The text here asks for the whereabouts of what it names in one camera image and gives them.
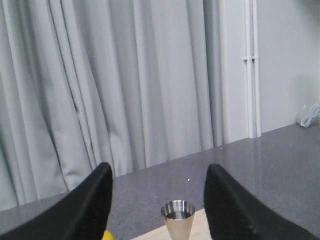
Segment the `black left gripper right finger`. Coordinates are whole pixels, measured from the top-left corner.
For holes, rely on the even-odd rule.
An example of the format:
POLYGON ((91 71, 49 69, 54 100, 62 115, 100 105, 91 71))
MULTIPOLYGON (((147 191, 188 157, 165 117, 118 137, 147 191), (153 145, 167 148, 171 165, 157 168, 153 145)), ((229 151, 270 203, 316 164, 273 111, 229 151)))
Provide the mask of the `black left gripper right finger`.
POLYGON ((208 166, 203 201, 213 240, 317 239, 264 205, 219 164, 208 166))

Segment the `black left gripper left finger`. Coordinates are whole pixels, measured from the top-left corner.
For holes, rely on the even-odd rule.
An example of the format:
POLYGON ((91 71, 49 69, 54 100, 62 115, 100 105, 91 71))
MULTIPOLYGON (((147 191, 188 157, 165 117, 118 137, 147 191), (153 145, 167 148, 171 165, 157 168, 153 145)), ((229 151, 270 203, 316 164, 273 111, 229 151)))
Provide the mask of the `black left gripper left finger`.
POLYGON ((2 240, 100 240, 113 196, 113 174, 103 162, 74 190, 34 219, 2 234, 2 240))

